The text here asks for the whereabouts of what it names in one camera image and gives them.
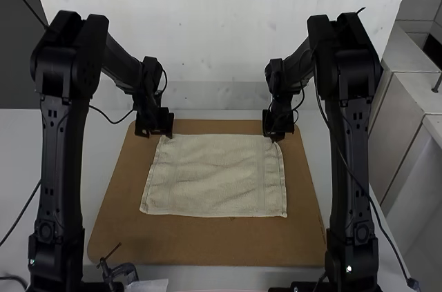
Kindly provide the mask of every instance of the black cable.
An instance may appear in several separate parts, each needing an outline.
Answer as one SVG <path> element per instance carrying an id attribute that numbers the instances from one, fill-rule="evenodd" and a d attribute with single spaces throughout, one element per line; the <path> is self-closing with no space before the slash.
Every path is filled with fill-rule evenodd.
<path id="1" fill-rule="evenodd" d="M 111 123 L 111 124 L 113 124 L 113 125 L 118 124 L 118 123 L 121 123 L 122 121 L 124 121 L 124 120 L 125 120 L 130 114 L 131 114 L 131 112 L 134 111 L 133 109 L 131 109 L 131 110 L 128 111 L 128 113 L 125 114 L 121 119 L 118 119 L 117 121 L 111 121 L 111 119 L 110 119 L 105 113 L 103 113 L 100 109 L 98 109 L 98 108 L 96 108 L 96 107 L 94 107 L 94 106 L 91 106 L 91 105 L 89 105 L 89 108 L 90 108 L 90 109 L 93 109 L 93 110 L 95 110 L 95 111 L 97 111 L 97 112 L 99 112 L 100 114 L 102 114 L 102 115 L 104 116 L 104 118 L 106 118 L 106 119 L 108 120 L 108 122 Z"/>
<path id="2" fill-rule="evenodd" d="M 316 282 L 315 287 L 313 288 L 312 292 L 316 292 L 316 289 L 318 288 L 319 284 L 324 282 L 324 279 L 327 277 L 327 273 L 324 271 L 324 273 L 319 277 L 318 281 Z"/>
<path id="3" fill-rule="evenodd" d="M 396 259 L 398 260 L 399 266 L 401 267 L 403 277 L 404 277 L 405 280 L 407 281 L 407 285 L 408 285 L 408 283 L 409 283 L 409 278 L 407 277 L 407 273 L 405 272 L 405 267 L 404 267 L 404 265 L 403 265 L 403 263 L 402 263 L 401 258 L 399 257 L 399 254 L 398 254 L 398 251 L 396 250 L 396 247 L 395 247 L 394 244 L 393 244 L 393 241 L 390 239 L 389 235 L 387 234 L 387 232 L 384 230 L 384 228 L 383 228 L 383 226 L 382 226 L 381 218 L 379 217 L 378 210 L 376 209 L 376 207 L 375 207 L 375 205 L 374 205 L 374 202 L 373 202 L 373 199 L 372 199 L 372 197 L 371 197 L 370 194 L 369 194 L 369 190 L 365 190 L 365 188 L 361 185 L 361 183 L 356 179 L 356 177 L 354 176 L 352 170 L 350 169 L 350 167 L 349 167 L 348 164 L 347 164 L 347 160 L 344 158 L 343 152 L 342 152 L 341 149 L 339 148 L 338 140 L 336 139 L 336 136 L 335 136 L 335 134 L 334 134 L 334 132 L 333 132 L 333 130 L 332 130 L 332 128 L 331 128 L 331 126 L 330 126 L 330 124 L 329 124 L 329 122 L 328 122 L 326 116 L 325 116 L 325 113 L 324 113 L 323 107 L 322 107 L 321 104 L 320 104 L 320 99 L 319 99 L 319 94 L 318 94 L 318 85 L 317 85 L 317 82 L 316 82 L 316 78 L 317 78 L 317 73 L 316 73 L 316 69 L 315 69 L 315 73 L 314 73 L 314 82 L 315 82 L 315 88 L 316 88 L 316 89 L 315 89 L 315 91 L 316 91 L 316 101 L 318 102 L 318 107 L 319 107 L 320 114 L 321 114 L 321 116 L 322 116 L 323 119 L 324 119 L 325 125 L 327 125 L 327 128 L 329 129 L 329 132 L 330 132 L 331 138 L 335 141 L 335 145 L 336 145 L 336 148 L 338 149 L 339 156 L 340 156 L 340 158 L 342 159 L 342 161 L 343 161 L 343 163 L 344 163 L 344 166 L 345 166 L 345 168 L 347 169 L 347 172 L 349 173 L 349 175 L 350 175 L 350 177 L 352 178 L 352 180 L 354 180 L 354 182 L 355 182 L 355 183 L 361 188 L 361 190 L 363 190 L 365 196 L 367 197 L 368 201 L 370 202 L 370 205 L 372 206 L 373 211 L 374 211 L 374 214 L 375 214 L 375 216 L 376 216 L 376 220 L 378 221 L 379 228 L 380 228 L 382 234 L 385 236 L 385 239 L 387 239 L 388 243 L 389 243 L 390 246 L 392 247 L 393 252 L 394 252 L 394 254 L 395 254 L 395 256 L 396 256 Z"/>
<path id="4" fill-rule="evenodd" d="M 26 289 L 28 288 L 28 283 L 20 276 L 16 275 L 0 276 L 0 280 L 14 280 L 23 287 L 23 290 L 26 291 Z"/>
<path id="5" fill-rule="evenodd" d="M 10 234 L 14 231 L 15 227 L 17 226 L 17 224 L 19 223 L 19 220 L 21 219 L 21 217 L 23 216 L 23 214 L 25 213 L 26 209 L 28 208 L 31 200 L 33 199 L 35 193 L 37 192 L 37 190 L 39 189 L 41 185 L 41 180 L 37 183 L 37 185 L 35 186 L 34 190 L 32 191 L 28 201 L 25 203 L 24 207 L 22 208 L 19 216 L 17 217 L 17 219 L 15 220 L 14 224 L 10 227 L 9 231 L 6 233 L 6 235 L 3 237 L 3 239 L 0 241 L 0 247 L 3 246 L 3 244 L 5 243 L 5 241 L 8 239 L 8 237 L 10 236 Z"/>
<path id="6" fill-rule="evenodd" d="M 34 9 L 32 9 L 32 7 L 30 6 L 30 4 L 26 1 L 26 0 L 22 0 L 26 6 L 28 7 L 28 9 L 31 11 L 31 13 L 35 16 L 35 18 L 37 18 L 37 21 L 40 22 L 40 24 L 44 27 L 45 30 L 49 29 L 49 26 L 47 26 L 39 17 L 39 15 L 37 15 L 37 13 L 34 11 Z"/>
<path id="7" fill-rule="evenodd" d="M 163 69 L 163 73 L 164 73 L 164 80 L 166 81 L 166 83 L 164 84 L 164 88 L 160 91 L 160 94 L 163 94 L 167 88 L 167 74 L 166 74 L 165 69 Z"/>

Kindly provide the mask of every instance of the table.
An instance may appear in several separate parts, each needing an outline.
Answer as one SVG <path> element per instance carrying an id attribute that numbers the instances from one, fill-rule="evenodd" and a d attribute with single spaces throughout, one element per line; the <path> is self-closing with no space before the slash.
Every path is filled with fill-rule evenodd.
<path id="1" fill-rule="evenodd" d="M 125 110 L 109 110 L 111 119 L 124 115 Z M 260 119 L 259 110 L 177 110 L 176 118 L 192 119 Z M 88 114 L 84 133 L 81 205 L 87 245 L 100 204 L 117 162 L 124 136 L 134 115 L 112 126 L 99 114 Z M 37 183 L 41 165 L 41 116 L 38 110 L 0 110 L 0 235 L 3 236 L 15 220 L 24 202 Z M 318 110 L 300 110 L 301 131 L 307 161 L 325 226 L 331 208 L 331 164 L 329 135 Z M 28 280 L 28 236 L 37 212 L 34 198 L 14 233 L 0 248 L 0 273 L 14 273 Z M 384 227 L 385 219 L 379 209 Z M 384 291 L 407 291 L 394 253 L 376 226 L 379 238 L 380 268 L 378 283 Z M 99 280 L 101 273 L 84 254 L 85 280 Z M 292 280 L 317 280 L 322 269 L 271 267 L 212 266 L 138 266 L 140 278 L 168 278 L 168 291 L 194 289 L 267 290 L 270 286 L 289 286 Z M 12 282 L 0 282 L 2 291 L 21 291 Z"/>

